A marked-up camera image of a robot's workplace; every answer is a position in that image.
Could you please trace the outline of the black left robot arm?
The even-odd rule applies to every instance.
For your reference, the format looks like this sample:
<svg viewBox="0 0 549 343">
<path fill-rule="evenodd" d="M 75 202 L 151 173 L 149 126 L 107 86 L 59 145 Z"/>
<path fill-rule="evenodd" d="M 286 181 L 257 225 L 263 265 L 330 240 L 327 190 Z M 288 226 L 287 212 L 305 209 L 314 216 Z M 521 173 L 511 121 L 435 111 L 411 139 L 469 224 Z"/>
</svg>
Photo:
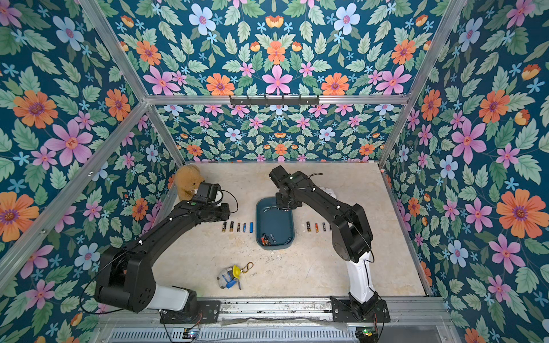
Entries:
<svg viewBox="0 0 549 343">
<path fill-rule="evenodd" d="M 227 203 L 201 204 L 183 201 L 142 237 L 101 255 L 94 298 L 122 310 L 166 310 L 196 314 L 196 292 L 158 284 L 152 268 L 160 256 L 184 233 L 208 222 L 230 218 Z"/>
</svg>

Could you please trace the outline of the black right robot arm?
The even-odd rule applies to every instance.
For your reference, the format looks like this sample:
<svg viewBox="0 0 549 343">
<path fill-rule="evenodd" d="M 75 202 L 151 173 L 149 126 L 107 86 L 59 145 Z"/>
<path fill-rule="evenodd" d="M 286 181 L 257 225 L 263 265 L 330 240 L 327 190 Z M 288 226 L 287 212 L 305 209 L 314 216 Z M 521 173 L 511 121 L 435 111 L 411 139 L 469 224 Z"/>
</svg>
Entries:
<svg viewBox="0 0 549 343">
<path fill-rule="evenodd" d="M 278 209 L 295 210 L 306 204 L 330 225 L 333 248 L 346 261 L 350 300 L 358 304 L 372 300 L 375 295 L 370 268 L 375 261 L 373 233 L 363 207 L 337 200 L 301 171 L 290 174 L 279 166 L 270 172 L 269 177 L 278 188 L 275 195 Z"/>
</svg>

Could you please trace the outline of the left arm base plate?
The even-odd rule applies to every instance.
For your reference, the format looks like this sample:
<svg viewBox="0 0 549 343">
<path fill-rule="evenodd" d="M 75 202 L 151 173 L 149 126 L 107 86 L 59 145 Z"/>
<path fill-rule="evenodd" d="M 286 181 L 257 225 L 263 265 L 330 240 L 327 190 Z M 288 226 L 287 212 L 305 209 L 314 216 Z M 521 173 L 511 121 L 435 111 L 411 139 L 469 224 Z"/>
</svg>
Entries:
<svg viewBox="0 0 549 343">
<path fill-rule="evenodd" d="M 161 324 L 213 324 L 220 314 L 220 301 L 193 300 L 185 305 L 183 310 L 162 310 Z"/>
</svg>

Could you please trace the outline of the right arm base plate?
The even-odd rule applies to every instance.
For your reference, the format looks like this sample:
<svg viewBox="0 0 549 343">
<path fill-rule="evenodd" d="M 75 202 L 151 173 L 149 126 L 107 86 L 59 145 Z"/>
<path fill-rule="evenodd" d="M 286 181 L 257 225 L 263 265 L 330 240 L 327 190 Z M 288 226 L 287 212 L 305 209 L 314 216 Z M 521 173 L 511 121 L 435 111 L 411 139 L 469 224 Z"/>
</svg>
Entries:
<svg viewBox="0 0 549 343">
<path fill-rule="evenodd" d="M 350 296 L 348 299 L 330 297 L 330 304 L 334 322 L 389 323 L 391 320 L 387 302 L 377 293 L 365 303 L 359 303 Z"/>
</svg>

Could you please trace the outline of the teal plastic storage box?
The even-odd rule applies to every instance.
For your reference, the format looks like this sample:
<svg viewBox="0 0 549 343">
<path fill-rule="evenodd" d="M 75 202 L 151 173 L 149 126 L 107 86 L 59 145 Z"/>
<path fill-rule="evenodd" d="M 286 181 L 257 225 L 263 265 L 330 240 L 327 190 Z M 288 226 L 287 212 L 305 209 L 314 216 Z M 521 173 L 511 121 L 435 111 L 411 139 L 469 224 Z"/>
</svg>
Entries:
<svg viewBox="0 0 549 343">
<path fill-rule="evenodd" d="M 255 238 L 264 250 L 283 250 L 295 239 L 295 226 L 291 211 L 279 210 L 276 198 L 267 197 L 256 206 Z"/>
</svg>

